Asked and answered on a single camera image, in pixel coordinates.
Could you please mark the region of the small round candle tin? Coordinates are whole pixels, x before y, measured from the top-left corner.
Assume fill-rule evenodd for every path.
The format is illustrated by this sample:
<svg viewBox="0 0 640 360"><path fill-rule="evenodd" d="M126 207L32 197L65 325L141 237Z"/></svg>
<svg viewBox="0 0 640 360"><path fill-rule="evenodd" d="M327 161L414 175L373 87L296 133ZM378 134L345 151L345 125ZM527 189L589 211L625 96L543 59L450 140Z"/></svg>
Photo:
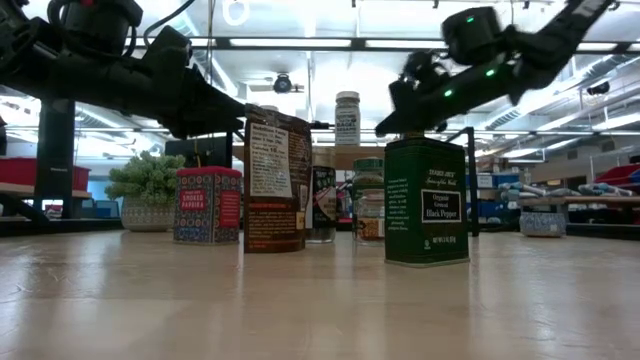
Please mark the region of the small round candle tin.
<svg viewBox="0 0 640 360"><path fill-rule="evenodd" d="M523 212L519 226L528 237L559 238L566 234L566 219L561 213Z"/></svg>

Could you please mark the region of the green-lid spice jar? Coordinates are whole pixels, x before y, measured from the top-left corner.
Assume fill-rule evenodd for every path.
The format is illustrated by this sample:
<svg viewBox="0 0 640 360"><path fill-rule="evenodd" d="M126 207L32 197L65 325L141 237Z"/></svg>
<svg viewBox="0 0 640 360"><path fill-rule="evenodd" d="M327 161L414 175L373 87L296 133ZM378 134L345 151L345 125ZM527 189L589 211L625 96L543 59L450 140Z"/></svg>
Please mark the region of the green-lid spice jar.
<svg viewBox="0 0 640 360"><path fill-rule="evenodd" d="M357 202L365 189L384 190L384 160L375 157L356 159L354 161L354 171L355 175L352 183L353 231L354 240L356 241Z"/></svg>

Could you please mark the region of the black monitor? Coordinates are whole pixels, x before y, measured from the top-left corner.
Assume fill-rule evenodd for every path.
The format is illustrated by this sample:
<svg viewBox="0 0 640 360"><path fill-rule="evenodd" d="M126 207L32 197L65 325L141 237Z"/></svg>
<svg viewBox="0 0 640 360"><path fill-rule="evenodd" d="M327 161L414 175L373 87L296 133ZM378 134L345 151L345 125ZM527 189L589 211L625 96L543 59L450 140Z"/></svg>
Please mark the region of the black monitor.
<svg viewBox="0 0 640 360"><path fill-rule="evenodd" d="M167 156L182 156L186 168L232 167L232 140L228 136L167 141Z"/></svg>

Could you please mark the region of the small glass spice jar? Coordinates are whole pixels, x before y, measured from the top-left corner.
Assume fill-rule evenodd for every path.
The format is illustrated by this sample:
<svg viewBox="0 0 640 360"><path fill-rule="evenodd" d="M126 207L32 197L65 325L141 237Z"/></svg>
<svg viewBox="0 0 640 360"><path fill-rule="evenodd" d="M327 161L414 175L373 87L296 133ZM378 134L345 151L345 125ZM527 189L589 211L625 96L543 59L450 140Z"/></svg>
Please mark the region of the small glass spice jar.
<svg viewBox="0 0 640 360"><path fill-rule="evenodd" d="M383 189L365 189L357 202L356 241L382 246L385 241L385 195Z"/></svg>

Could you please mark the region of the wooden background table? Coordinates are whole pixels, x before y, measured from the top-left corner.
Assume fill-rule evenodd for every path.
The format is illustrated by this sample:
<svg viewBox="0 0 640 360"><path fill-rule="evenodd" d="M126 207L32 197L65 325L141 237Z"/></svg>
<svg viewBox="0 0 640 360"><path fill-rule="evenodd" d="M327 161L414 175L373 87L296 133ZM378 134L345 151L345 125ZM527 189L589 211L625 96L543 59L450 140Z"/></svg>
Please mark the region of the wooden background table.
<svg viewBox="0 0 640 360"><path fill-rule="evenodd" d="M615 207L640 207L640 196L563 196L519 199L520 206L608 204Z"/></svg>

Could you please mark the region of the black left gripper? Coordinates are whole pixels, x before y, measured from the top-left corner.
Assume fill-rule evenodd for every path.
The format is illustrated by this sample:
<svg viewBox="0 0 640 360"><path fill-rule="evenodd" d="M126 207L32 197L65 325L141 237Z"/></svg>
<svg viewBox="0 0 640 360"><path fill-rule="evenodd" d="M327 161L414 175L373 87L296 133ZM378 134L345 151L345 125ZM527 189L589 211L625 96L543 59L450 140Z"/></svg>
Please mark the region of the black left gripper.
<svg viewBox="0 0 640 360"><path fill-rule="evenodd" d="M243 127L237 118L245 115L245 105L211 86L197 66L144 66L140 71L144 80L139 81L139 115L156 120L173 137L186 139Z"/></svg>

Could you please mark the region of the brown spice pouch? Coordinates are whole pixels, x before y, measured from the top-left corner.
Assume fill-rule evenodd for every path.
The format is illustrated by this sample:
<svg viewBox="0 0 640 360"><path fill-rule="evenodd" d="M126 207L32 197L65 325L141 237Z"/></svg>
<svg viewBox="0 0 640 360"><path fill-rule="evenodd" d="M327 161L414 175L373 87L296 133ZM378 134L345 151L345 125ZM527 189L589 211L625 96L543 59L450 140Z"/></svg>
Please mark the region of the brown spice pouch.
<svg viewBox="0 0 640 360"><path fill-rule="evenodd" d="M244 251L301 251L312 170L310 124L252 104L245 115Z"/></svg>

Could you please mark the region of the tan-lid black-label spice jar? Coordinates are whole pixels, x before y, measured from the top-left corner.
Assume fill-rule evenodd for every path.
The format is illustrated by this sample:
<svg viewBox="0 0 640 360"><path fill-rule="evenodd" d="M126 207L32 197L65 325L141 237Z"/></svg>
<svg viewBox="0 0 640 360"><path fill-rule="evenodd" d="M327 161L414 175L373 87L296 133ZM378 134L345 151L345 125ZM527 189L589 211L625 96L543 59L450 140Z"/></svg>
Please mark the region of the tan-lid black-label spice jar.
<svg viewBox="0 0 640 360"><path fill-rule="evenodd" d="M331 147L314 147L306 212L306 242L332 243L336 232L335 152Z"/></svg>

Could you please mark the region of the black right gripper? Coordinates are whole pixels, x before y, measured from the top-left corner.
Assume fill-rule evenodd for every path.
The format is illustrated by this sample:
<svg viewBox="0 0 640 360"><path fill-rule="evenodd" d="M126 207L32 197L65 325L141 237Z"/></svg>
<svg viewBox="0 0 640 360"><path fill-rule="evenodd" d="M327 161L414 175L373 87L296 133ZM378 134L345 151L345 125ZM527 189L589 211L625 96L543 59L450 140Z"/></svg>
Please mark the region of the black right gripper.
<svg viewBox="0 0 640 360"><path fill-rule="evenodd" d="M445 131L452 114L506 96L516 102L516 60L510 52L473 65L453 75L433 51L413 52L397 80L389 85L394 110L375 127L378 137L387 134Z"/></svg>

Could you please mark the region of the red smoked paprika tin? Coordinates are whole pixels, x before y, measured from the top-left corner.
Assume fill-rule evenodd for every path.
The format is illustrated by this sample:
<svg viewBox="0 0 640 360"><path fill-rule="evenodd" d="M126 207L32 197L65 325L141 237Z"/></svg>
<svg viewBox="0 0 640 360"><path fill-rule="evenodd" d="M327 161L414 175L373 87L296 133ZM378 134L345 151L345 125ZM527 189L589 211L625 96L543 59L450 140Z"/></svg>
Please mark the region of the red smoked paprika tin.
<svg viewBox="0 0 640 360"><path fill-rule="evenodd" d="M177 171L173 240L182 244L239 242L242 173L221 166Z"/></svg>

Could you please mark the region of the red and blue bin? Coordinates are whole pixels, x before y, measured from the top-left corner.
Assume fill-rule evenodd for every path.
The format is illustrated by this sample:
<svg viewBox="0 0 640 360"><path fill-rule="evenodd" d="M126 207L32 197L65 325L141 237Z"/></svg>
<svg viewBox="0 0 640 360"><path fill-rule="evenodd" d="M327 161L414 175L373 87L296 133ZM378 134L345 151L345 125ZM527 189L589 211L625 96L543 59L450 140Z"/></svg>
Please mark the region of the red and blue bin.
<svg viewBox="0 0 640 360"><path fill-rule="evenodd" d="M640 163L616 166L595 178L596 183L617 187L640 186Z"/></svg>

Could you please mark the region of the blue storage bins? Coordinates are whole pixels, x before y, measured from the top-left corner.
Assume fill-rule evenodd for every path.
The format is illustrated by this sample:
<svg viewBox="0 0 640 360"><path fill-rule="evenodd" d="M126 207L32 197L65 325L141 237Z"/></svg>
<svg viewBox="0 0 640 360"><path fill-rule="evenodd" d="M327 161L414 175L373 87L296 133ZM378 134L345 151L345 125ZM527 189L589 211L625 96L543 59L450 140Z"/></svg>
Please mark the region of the blue storage bins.
<svg viewBox="0 0 640 360"><path fill-rule="evenodd" d="M510 185L520 180L517 173L481 173L477 176L478 217L481 223L498 223L519 209L518 195Z"/></svg>

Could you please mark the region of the small black box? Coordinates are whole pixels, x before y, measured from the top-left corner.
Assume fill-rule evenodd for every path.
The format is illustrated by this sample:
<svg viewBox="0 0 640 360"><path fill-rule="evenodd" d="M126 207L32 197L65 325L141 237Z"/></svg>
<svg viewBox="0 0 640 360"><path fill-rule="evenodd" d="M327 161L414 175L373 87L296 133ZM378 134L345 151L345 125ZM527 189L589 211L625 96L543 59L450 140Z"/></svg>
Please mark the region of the small black box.
<svg viewBox="0 0 640 360"><path fill-rule="evenodd" d="M463 147L429 138L388 144L385 261L410 267L470 259Z"/></svg>

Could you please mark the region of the potted green succulent plant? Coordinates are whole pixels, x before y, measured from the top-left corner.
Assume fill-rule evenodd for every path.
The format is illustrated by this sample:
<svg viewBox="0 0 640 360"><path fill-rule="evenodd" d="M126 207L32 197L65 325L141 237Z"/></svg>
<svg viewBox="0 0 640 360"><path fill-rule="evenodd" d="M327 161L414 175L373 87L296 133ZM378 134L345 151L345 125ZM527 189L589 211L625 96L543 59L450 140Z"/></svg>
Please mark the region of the potted green succulent plant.
<svg viewBox="0 0 640 360"><path fill-rule="evenodd" d="M132 232L167 232L173 226L177 171L181 155L153 156L148 151L132 157L122 168L110 170L105 194L121 199L121 222Z"/></svg>

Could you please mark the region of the black vertical post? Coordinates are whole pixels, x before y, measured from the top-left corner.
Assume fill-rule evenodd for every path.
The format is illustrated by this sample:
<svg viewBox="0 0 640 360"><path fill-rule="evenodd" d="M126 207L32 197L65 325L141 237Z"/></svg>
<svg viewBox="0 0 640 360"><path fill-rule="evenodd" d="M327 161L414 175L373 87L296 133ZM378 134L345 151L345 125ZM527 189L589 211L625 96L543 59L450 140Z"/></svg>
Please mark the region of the black vertical post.
<svg viewBox="0 0 640 360"><path fill-rule="evenodd" d="M73 215L73 150L75 103L67 99L42 100L38 129L34 207L43 200L62 200L62 219Z"/></svg>

